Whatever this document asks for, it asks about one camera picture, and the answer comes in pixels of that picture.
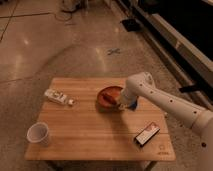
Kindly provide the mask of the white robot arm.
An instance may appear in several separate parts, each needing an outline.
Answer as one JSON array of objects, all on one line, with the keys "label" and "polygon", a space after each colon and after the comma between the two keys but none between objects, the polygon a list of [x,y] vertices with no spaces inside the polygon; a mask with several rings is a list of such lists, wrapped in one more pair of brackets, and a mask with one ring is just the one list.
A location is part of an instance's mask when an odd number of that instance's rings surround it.
[{"label": "white robot arm", "polygon": [[139,97],[146,98],[197,134],[201,145],[196,171],[213,171],[213,111],[158,89],[149,72],[126,79],[119,103],[131,106]]}]

